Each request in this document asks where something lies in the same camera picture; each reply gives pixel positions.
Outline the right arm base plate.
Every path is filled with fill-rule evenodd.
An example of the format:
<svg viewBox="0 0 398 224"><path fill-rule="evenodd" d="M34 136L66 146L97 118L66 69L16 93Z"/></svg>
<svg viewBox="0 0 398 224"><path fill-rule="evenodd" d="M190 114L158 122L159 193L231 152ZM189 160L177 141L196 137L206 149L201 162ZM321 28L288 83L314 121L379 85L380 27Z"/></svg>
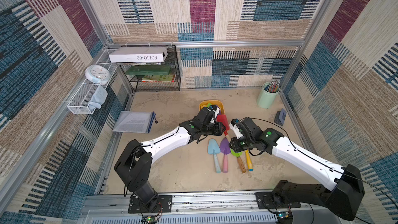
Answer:
<svg viewBox="0 0 398 224"><path fill-rule="evenodd" d="M281 198L275 197L271 191L255 192L259 209L282 209L300 208L299 202L283 202Z"/></svg>

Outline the red shovel wooden handle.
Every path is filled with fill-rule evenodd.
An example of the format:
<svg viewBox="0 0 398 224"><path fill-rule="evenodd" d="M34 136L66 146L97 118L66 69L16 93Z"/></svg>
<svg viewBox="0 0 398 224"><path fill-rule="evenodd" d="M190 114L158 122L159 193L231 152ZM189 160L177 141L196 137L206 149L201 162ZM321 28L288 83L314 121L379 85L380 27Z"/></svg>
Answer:
<svg viewBox="0 0 398 224"><path fill-rule="evenodd" d="M227 120L227 116L226 115L224 115L224 114L219 114L218 116L217 116L217 121L218 122L220 122L220 123L222 123L224 126L225 126L225 131L224 131L224 135L225 136L227 136L228 135L228 131L229 131L229 129L230 129L230 127L229 127L229 122L228 122L228 120Z"/></svg>

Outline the colourful picture book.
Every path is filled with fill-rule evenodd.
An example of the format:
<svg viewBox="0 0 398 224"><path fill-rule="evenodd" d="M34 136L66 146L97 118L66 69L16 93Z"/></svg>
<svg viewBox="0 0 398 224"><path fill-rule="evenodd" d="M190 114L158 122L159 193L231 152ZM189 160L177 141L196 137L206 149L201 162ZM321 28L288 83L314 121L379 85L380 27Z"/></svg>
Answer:
<svg viewBox="0 0 398 224"><path fill-rule="evenodd" d="M175 81L176 75L147 75L141 81L146 83L172 83Z"/></svg>

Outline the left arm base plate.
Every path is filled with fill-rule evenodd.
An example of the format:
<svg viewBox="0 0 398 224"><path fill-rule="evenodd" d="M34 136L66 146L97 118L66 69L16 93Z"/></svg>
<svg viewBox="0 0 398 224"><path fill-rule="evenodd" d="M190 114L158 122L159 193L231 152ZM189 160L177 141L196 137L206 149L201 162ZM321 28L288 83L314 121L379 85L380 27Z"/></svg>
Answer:
<svg viewBox="0 0 398 224"><path fill-rule="evenodd" d="M172 204L172 195L158 195L148 203L144 203L137 196L132 195L127 212L129 214L170 213Z"/></svg>

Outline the mint green pencil cup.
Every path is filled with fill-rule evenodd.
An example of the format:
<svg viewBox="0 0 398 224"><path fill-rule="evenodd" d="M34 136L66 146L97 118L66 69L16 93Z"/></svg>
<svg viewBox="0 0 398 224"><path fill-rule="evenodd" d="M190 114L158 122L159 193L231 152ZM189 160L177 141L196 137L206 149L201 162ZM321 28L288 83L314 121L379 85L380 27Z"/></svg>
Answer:
<svg viewBox="0 0 398 224"><path fill-rule="evenodd" d="M266 85L268 85L268 84L269 84L269 83L265 83L265 84L262 86L262 89L261 89L260 94L259 94L258 99L257 99L257 105L258 105L259 107L261 107L261 108L264 108L264 109L268 109L268 108L271 107L271 105L273 104L275 98L277 97L277 95L279 94L279 91L280 91L280 90L279 90L277 93L269 93L269 92L266 92L266 91L264 90L264 87L265 87Z"/></svg>

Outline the white round clock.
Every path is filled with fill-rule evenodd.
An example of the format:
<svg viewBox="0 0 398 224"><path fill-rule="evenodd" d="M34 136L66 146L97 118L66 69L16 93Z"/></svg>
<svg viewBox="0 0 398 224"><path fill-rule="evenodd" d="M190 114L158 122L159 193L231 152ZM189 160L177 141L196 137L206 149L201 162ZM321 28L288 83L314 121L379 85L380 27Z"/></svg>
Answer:
<svg viewBox="0 0 398 224"><path fill-rule="evenodd" d="M110 72L105 67L97 64L86 68L85 77L88 81L98 85L106 85L111 78Z"/></svg>

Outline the coloured pencils in cup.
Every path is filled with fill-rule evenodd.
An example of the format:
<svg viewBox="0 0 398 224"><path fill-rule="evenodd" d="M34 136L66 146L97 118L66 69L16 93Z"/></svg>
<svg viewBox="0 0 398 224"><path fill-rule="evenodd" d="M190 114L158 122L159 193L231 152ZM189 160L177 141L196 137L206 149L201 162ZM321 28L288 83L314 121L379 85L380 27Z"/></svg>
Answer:
<svg viewBox="0 0 398 224"><path fill-rule="evenodd" d="M264 87L264 90L269 93L277 93L279 91L280 81L273 80Z"/></svg>

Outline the light blue cloth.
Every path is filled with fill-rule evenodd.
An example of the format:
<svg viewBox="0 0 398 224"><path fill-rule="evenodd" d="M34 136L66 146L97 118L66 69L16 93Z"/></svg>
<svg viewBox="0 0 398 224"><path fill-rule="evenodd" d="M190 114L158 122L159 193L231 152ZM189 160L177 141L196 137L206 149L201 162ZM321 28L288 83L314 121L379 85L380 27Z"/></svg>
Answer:
<svg viewBox="0 0 398 224"><path fill-rule="evenodd" d="M100 109L105 103L108 92L102 87L98 86L88 103L88 109L93 112L95 109Z"/></svg>

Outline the yellow plastic storage box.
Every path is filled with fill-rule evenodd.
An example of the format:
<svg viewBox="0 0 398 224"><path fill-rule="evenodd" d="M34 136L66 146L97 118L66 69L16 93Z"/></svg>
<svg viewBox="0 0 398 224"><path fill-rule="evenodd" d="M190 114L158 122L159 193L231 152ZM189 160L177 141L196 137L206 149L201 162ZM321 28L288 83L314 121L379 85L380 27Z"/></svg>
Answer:
<svg viewBox="0 0 398 224"><path fill-rule="evenodd" d="M216 105L220 108L221 112L224 113L224 106L223 103L219 100L205 100L203 102L200 103L199 108L202 109L203 107L207 106L207 105Z"/></svg>

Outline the light blue shovel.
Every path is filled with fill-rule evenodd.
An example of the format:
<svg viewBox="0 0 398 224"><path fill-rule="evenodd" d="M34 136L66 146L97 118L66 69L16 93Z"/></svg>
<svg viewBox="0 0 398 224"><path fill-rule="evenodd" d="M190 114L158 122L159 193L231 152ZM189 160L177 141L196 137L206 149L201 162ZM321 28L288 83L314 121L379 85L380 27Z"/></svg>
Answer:
<svg viewBox="0 0 398 224"><path fill-rule="evenodd" d="M216 142L216 140L214 140L214 139L209 140L207 152L209 155L213 156L216 173L221 173L221 167L220 167L218 157L217 157L217 154L220 153L220 147L219 147L218 143Z"/></svg>

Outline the yellow square shovel yellow handle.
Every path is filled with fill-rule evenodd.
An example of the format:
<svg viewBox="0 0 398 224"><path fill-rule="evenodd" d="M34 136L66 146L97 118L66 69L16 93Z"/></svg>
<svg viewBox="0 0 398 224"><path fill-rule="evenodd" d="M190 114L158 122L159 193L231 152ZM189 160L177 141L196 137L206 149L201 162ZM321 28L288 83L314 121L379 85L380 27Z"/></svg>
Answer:
<svg viewBox="0 0 398 224"><path fill-rule="evenodd" d="M252 164L252 161L251 161L249 150L245 151L245 155L246 155L246 163L247 163L248 171L253 171L254 168L253 168L253 164Z"/></svg>

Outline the white folio box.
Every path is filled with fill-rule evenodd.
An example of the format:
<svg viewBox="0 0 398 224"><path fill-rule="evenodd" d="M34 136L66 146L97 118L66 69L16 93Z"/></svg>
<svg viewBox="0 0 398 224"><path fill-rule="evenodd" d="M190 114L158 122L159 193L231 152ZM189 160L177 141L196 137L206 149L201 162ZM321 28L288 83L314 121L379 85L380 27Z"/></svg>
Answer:
<svg viewBox="0 0 398 224"><path fill-rule="evenodd" d="M163 62L166 47L121 47L109 54L112 63Z"/></svg>

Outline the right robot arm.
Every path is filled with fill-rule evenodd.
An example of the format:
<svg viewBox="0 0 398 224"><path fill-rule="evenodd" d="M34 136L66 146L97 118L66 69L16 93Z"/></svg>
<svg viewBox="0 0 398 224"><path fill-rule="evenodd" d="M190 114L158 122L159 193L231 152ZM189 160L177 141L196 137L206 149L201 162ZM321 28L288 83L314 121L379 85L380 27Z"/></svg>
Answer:
<svg viewBox="0 0 398 224"><path fill-rule="evenodd" d="M235 133L229 146L235 152L257 149L260 154L268 153L290 162L318 181L317 184L296 184L281 180L266 197L271 201L272 208L308 203L325 207L341 219L355 219L365 195L358 168L327 161L273 128L261 130L248 117L233 119L229 126Z"/></svg>

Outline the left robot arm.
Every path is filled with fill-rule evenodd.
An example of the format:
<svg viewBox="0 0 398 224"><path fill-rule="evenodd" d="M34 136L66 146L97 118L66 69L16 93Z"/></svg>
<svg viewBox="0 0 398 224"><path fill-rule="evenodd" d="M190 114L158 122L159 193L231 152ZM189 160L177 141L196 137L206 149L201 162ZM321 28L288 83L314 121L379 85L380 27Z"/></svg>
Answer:
<svg viewBox="0 0 398 224"><path fill-rule="evenodd" d="M207 136L221 136L225 125L217 120L221 109L217 105L205 106L191 120L184 121L173 131L156 139L138 142L130 141L114 166L114 170L123 181L124 193L131 192L129 213L140 211L156 212L166 208L158 193L148 181L151 166L162 156L176 148L194 141L199 143Z"/></svg>

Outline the green book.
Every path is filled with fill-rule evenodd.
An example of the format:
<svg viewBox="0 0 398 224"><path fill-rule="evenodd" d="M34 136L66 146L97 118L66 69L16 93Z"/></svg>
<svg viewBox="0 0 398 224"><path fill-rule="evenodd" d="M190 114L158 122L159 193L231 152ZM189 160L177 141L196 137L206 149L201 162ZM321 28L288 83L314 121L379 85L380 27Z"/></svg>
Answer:
<svg viewBox="0 0 398 224"><path fill-rule="evenodd" d="M171 70L167 65L131 66L125 71L129 76L168 75Z"/></svg>

